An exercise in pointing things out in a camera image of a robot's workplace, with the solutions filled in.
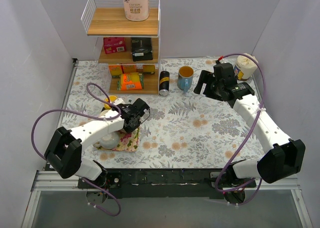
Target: black box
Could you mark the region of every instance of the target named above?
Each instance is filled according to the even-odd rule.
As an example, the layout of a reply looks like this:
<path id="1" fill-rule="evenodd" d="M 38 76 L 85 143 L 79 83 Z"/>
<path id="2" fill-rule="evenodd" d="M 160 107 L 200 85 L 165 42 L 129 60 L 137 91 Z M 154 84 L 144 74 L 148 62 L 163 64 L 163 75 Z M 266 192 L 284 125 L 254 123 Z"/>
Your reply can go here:
<path id="1" fill-rule="evenodd" d="M 131 38 L 131 53 L 134 62 L 154 59 L 151 38 Z"/>

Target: white jar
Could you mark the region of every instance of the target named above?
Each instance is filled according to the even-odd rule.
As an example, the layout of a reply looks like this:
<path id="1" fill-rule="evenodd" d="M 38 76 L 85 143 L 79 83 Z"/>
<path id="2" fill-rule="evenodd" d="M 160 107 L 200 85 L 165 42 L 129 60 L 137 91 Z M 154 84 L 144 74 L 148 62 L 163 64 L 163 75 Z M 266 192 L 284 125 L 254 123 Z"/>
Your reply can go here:
<path id="1" fill-rule="evenodd" d="M 246 55 L 252 57 L 256 62 L 258 62 L 254 56 L 251 56 L 250 54 Z M 236 59 L 236 63 L 233 68 L 234 73 L 237 75 L 239 80 L 247 80 L 256 69 L 257 66 L 251 59 L 241 55 Z"/>

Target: glass panel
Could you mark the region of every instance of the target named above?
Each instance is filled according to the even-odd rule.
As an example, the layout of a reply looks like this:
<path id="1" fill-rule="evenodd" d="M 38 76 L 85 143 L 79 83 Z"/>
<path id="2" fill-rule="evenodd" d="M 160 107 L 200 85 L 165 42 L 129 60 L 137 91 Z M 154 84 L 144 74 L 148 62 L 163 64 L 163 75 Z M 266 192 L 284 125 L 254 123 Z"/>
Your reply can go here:
<path id="1" fill-rule="evenodd" d="M 124 198 L 110 217 L 87 205 L 85 191 L 42 191 L 33 227 L 302 227 L 290 190 L 261 190 L 236 208 L 202 197 Z M 115 212 L 113 200 L 102 204 Z"/>

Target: paper towel roll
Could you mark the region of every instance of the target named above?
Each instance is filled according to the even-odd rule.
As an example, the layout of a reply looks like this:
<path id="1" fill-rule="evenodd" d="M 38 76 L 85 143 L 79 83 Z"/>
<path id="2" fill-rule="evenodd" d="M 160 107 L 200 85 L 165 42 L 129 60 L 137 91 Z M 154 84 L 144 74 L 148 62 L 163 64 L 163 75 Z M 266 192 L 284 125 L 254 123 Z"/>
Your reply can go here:
<path id="1" fill-rule="evenodd" d="M 143 21 L 149 17 L 149 0 L 123 0 L 125 17 L 131 21 Z"/>

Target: toilet paper roll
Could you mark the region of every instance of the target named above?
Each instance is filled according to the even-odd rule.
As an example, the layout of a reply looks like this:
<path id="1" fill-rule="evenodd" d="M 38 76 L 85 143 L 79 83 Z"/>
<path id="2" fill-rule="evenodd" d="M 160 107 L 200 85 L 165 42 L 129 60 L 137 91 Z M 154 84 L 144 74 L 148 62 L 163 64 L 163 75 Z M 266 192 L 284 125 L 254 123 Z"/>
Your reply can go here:
<path id="1" fill-rule="evenodd" d="M 149 0 L 123 0 L 125 17 L 131 21 L 143 21 L 149 17 Z"/>
<path id="2" fill-rule="evenodd" d="M 252 57 L 256 62 L 258 62 L 255 56 L 251 56 L 250 54 L 246 55 Z M 238 56 L 233 68 L 234 73 L 237 75 L 239 80 L 247 80 L 256 69 L 256 64 L 245 56 Z"/>

